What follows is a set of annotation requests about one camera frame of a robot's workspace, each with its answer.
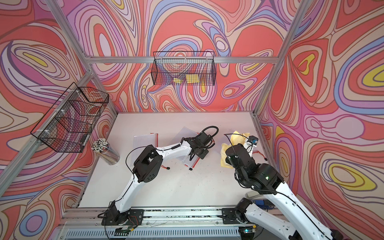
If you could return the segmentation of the yellow microfiber cloth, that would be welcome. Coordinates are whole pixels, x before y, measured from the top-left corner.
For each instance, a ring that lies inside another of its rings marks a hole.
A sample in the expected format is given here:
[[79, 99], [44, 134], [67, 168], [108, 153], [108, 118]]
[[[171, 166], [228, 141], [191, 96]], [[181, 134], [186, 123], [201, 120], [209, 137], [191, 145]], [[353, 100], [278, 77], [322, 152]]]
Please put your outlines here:
[[232, 146], [235, 146], [237, 144], [244, 144], [248, 137], [250, 137], [250, 133], [239, 133], [238, 131], [234, 131], [232, 134], [225, 134], [226, 137], [229, 137], [228, 139], [228, 144], [226, 143], [223, 143], [222, 144], [222, 148], [221, 148], [221, 151], [220, 151], [220, 154], [221, 154], [221, 160], [220, 160], [220, 165], [221, 167], [223, 168], [229, 168], [229, 169], [232, 169], [233, 167], [226, 163], [226, 158], [227, 158], [227, 155], [226, 155], [226, 150], [230, 149]]

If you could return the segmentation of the clear mesh document bag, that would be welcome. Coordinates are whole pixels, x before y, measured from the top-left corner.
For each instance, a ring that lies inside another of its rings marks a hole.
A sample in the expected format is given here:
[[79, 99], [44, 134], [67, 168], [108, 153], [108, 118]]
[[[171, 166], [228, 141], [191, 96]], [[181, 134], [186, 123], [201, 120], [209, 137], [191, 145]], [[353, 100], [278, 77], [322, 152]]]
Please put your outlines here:
[[266, 158], [266, 156], [262, 153], [262, 152], [260, 152], [258, 149], [257, 149], [257, 146], [256, 145], [254, 145], [254, 144], [250, 144], [248, 147], [247, 147], [247, 152], [249, 153], [249, 154], [258, 154], [258, 155], [260, 155], [262, 158], [263, 158], [263, 160], [264, 161], [267, 161], [268, 159]]
[[133, 140], [133, 148], [145, 147], [148, 145], [152, 145], [153, 147], [158, 147], [158, 134], [151, 133], [148, 135], [139, 135], [134, 136]]
[[181, 149], [181, 150], [169, 150], [160, 152], [160, 155], [163, 157], [163, 162], [168, 160], [180, 160], [184, 166], [188, 167], [190, 171], [194, 169], [197, 163], [200, 160], [196, 154], [190, 154], [191, 150]]
[[173, 138], [176, 142], [180, 142], [182, 138], [196, 137], [199, 132], [193, 131], [187, 127], [183, 127]]

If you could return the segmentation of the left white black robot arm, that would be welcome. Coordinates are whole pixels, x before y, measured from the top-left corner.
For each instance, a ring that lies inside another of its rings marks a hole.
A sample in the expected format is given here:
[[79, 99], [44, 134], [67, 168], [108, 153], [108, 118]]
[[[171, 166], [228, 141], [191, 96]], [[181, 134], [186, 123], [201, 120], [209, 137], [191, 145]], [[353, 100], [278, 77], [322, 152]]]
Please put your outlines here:
[[132, 177], [123, 190], [121, 196], [110, 203], [108, 209], [101, 215], [103, 226], [123, 225], [129, 222], [128, 211], [133, 206], [134, 200], [143, 186], [153, 181], [163, 162], [183, 157], [192, 160], [194, 157], [204, 159], [209, 149], [214, 146], [214, 137], [205, 132], [195, 137], [183, 138], [174, 145], [156, 148], [148, 145], [134, 162]]

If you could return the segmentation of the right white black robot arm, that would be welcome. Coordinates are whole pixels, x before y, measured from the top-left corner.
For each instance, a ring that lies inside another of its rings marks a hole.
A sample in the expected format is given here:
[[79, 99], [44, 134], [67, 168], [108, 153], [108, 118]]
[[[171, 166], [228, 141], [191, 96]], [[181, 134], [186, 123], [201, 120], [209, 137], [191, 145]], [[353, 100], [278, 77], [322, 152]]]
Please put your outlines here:
[[326, 227], [302, 204], [275, 168], [255, 162], [251, 147], [249, 143], [229, 147], [226, 162], [235, 169], [235, 180], [240, 186], [264, 196], [286, 219], [243, 198], [234, 208], [236, 220], [261, 226], [281, 240], [342, 240], [338, 230]]

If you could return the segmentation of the yellow sticky note pad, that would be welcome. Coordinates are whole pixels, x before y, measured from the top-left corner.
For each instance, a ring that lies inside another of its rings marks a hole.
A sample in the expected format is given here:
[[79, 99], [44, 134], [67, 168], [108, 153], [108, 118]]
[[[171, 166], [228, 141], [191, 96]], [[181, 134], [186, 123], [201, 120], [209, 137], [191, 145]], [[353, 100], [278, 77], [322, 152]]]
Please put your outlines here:
[[186, 74], [187, 84], [198, 84], [200, 82], [200, 77], [198, 74]]

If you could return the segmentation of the blue black handled tool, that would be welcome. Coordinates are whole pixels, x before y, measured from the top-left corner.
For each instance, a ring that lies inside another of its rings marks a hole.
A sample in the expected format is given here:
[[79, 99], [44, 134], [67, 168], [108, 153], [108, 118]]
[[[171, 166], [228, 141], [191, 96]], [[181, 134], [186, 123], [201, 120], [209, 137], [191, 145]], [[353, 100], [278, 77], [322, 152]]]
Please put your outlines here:
[[271, 201], [267, 200], [263, 195], [260, 195], [257, 192], [248, 192], [245, 194], [245, 197], [263, 210], [268, 211], [275, 208], [275, 205]]

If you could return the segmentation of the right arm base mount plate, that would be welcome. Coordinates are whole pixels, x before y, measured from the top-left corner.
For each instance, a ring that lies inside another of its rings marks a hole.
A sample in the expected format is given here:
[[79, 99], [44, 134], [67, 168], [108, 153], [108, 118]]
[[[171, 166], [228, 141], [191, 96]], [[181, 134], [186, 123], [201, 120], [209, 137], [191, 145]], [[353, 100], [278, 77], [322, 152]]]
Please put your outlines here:
[[217, 215], [223, 221], [223, 224], [256, 224], [260, 225], [262, 221], [252, 218], [251, 216], [247, 216], [246, 213], [250, 213], [247, 210], [241, 210], [236, 208], [223, 208], [221, 209], [221, 214]]

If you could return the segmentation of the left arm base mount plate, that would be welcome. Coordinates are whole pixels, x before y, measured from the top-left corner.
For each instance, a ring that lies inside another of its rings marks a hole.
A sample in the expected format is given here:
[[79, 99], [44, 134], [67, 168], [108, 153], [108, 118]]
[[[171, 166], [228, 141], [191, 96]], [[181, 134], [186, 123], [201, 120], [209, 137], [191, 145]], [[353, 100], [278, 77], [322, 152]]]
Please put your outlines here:
[[143, 222], [144, 210], [134, 209], [124, 213], [111, 213], [107, 210], [98, 217], [102, 219], [103, 226], [140, 226]]

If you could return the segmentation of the aluminium front rail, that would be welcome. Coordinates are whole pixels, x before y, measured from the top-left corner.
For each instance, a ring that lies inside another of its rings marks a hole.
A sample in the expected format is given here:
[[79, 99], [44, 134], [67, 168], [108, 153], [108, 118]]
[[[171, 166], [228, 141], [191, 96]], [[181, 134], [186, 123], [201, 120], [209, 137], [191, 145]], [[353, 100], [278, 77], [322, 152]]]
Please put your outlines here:
[[[134, 209], [144, 210], [143, 222], [135, 226], [136, 230], [152, 230], [155, 228], [246, 228], [258, 229], [267, 227], [279, 232], [293, 230], [293, 225], [283, 219], [279, 210], [264, 211], [256, 205], [251, 205], [250, 216], [262, 223], [256, 224], [230, 224], [225, 225], [217, 217], [221, 209], [233, 208], [232, 206], [208, 206], [208, 207], [138, 207]], [[65, 212], [60, 221], [61, 229], [128, 229], [131, 226], [103, 226], [102, 219], [98, 216], [104, 213], [104, 208], [79, 208]]]

